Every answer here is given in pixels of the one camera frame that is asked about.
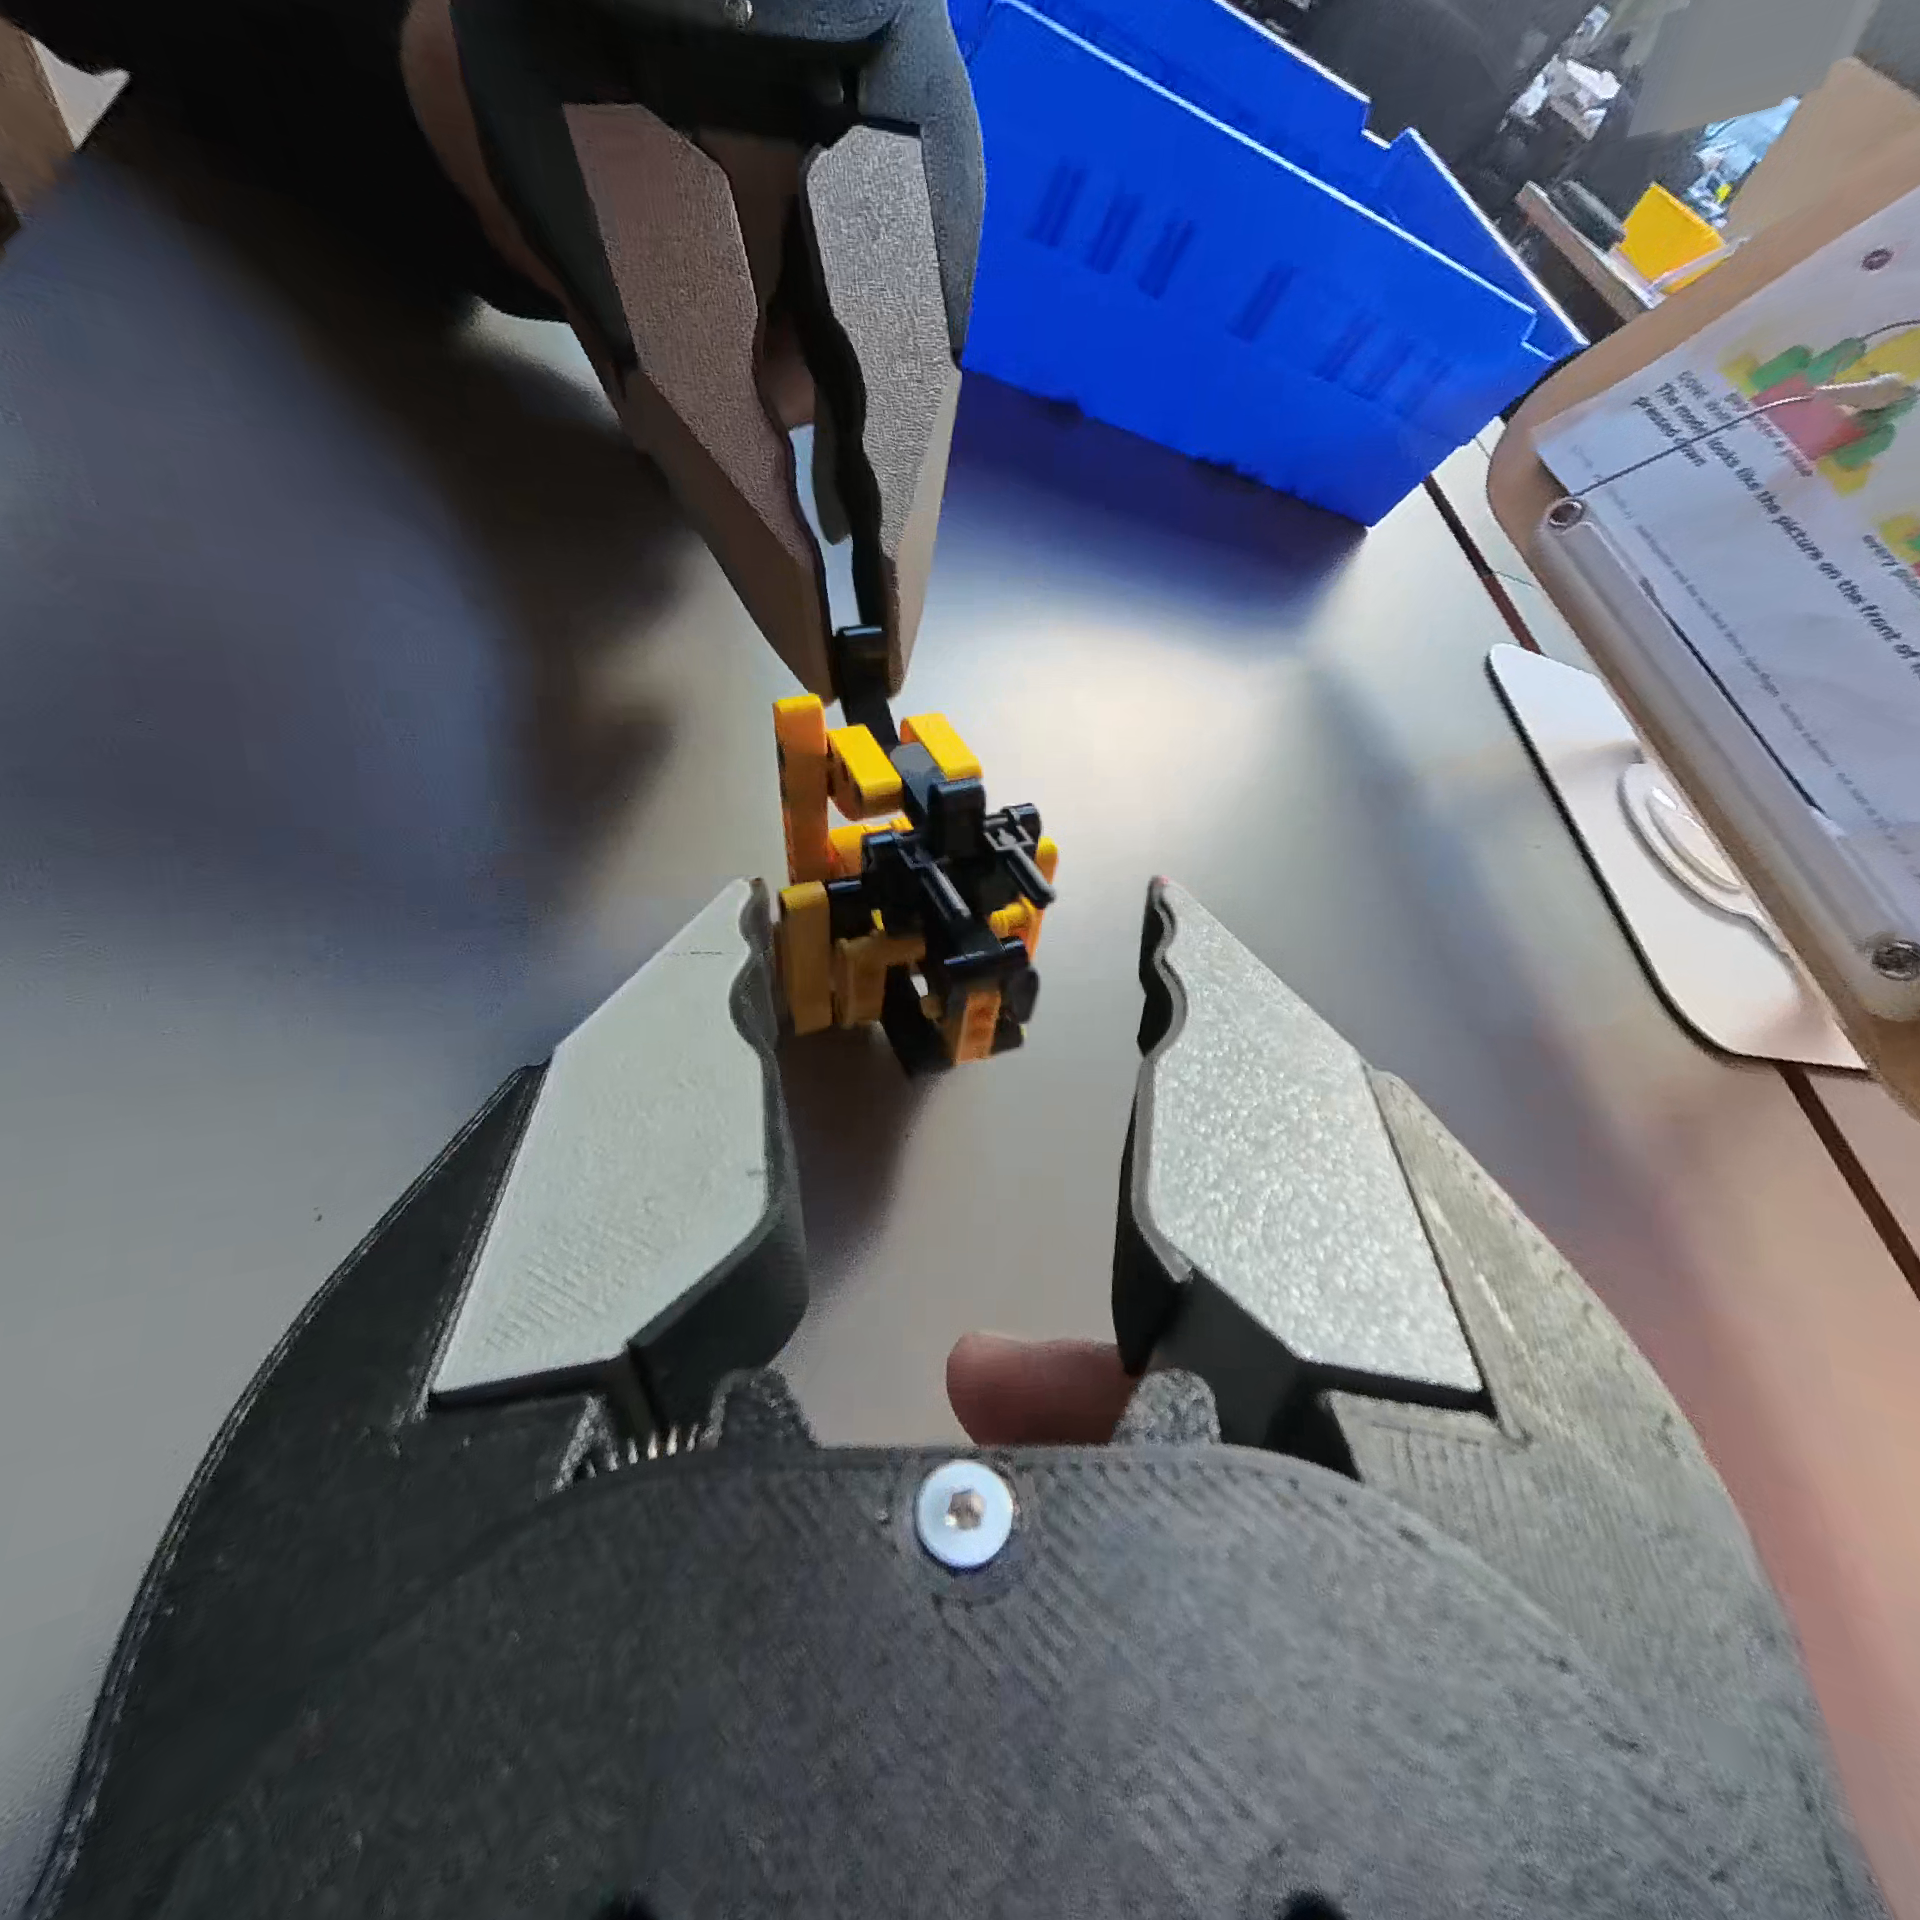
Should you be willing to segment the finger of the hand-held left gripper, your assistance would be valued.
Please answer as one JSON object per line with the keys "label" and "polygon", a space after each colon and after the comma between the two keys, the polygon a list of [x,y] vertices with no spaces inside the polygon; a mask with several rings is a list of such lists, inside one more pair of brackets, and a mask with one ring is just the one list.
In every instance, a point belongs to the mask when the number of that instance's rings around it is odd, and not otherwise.
{"label": "finger of the hand-held left gripper", "polygon": [[636,104],[571,104],[568,138],[632,340],[617,412],[804,691],[831,698],[820,548],[762,391],[762,291],[735,180]]}
{"label": "finger of the hand-held left gripper", "polygon": [[921,143],[856,127],[802,175],[802,316],[827,452],[833,540],[848,541],[852,688],[897,698],[938,540],[960,368]]}

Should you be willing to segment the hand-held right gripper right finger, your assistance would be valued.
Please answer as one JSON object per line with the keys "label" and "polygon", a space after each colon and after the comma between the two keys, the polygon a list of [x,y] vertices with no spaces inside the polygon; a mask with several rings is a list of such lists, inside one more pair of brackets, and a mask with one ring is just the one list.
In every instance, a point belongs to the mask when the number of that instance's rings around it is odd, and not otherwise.
{"label": "hand-held right gripper right finger", "polygon": [[1370,1066],[1180,882],[1144,901],[1113,1333],[1223,1420],[1492,1410]]}

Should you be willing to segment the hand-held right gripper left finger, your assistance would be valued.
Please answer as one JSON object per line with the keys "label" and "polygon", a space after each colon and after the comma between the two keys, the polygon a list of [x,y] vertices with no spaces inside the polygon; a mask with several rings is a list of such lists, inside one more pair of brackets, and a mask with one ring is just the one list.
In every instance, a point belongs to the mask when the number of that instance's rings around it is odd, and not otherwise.
{"label": "hand-held right gripper left finger", "polygon": [[435,1404],[583,1388],[696,1426],[783,1354],[809,1271],[778,1041],[770,898],[732,880],[554,1049]]}

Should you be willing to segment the yellow and black lego model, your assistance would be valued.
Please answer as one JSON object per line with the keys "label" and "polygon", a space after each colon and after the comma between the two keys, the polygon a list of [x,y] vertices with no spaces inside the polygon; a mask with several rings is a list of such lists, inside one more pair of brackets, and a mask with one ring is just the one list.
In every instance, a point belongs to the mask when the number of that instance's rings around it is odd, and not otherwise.
{"label": "yellow and black lego model", "polygon": [[935,712],[897,720],[886,636],[833,636],[833,695],[776,704],[786,888],[778,962],[799,1035],[883,1032],[902,1068],[1020,1049],[1059,849],[1031,805],[992,807],[980,763]]}

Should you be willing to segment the person's left hand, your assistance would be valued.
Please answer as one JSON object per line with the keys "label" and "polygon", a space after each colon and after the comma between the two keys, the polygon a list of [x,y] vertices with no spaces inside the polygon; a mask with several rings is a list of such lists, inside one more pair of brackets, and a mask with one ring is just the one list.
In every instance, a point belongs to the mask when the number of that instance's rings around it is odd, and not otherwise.
{"label": "person's left hand", "polygon": [[492,255],[561,308],[568,324],[582,313],[566,296],[498,197],[486,155],[451,3],[411,3],[400,29],[400,74],[422,133],[443,176],[462,195]]}

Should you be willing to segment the person's right hand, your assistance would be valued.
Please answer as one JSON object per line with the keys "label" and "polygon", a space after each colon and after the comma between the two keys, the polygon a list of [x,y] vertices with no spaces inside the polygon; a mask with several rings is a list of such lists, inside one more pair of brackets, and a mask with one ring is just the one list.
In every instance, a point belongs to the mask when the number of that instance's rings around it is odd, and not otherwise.
{"label": "person's right hand", "polygon": [[1106,1445],[1138,1378],[1115,1347],[969,1333],[945,1367],[954,1420],[980,1450],[1092,1450]]}

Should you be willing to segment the blue plastic bin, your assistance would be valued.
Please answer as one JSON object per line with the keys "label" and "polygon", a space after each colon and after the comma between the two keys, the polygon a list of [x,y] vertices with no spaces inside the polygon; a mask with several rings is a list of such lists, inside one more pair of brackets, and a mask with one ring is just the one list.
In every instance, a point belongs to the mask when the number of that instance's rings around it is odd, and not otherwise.
{"label": "blue plastic bin", "polygon": [[963,368],[1356,523],[1586,348],[1423,133],[1230,5],[954,3]]}

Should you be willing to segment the white stand base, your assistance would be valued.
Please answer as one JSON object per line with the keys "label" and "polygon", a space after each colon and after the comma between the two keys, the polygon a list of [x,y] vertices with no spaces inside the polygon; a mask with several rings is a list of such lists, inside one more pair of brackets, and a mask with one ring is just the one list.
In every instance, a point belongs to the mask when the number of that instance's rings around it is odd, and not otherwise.
{"label": "white stand base", "polygon": [[1734,1059],[1865,1074],[1816,981],[1611,691],[1514,642],[1487,666],[1680,1026]]}

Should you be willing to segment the yellow container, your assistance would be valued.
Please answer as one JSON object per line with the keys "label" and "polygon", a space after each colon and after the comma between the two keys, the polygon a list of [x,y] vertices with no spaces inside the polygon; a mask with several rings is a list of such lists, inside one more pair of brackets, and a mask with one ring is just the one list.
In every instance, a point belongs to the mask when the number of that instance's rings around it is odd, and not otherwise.
{"label": "yellow container", "polygon": [[1620,221],[1617,259],[1647,288],[1680,285],[1724,252],[1722,228],[1670,188],[1651,184]]}

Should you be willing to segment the instruction sheet board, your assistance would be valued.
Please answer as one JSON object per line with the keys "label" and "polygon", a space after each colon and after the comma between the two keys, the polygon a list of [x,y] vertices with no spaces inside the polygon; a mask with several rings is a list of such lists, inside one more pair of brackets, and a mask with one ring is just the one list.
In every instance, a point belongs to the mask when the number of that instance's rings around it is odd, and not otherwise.
{"label": "instruction sheet board", "polygon": [[1488,499],[1915,1113],[1915,87],[1835,61],[1734,226],[1523,402]]}

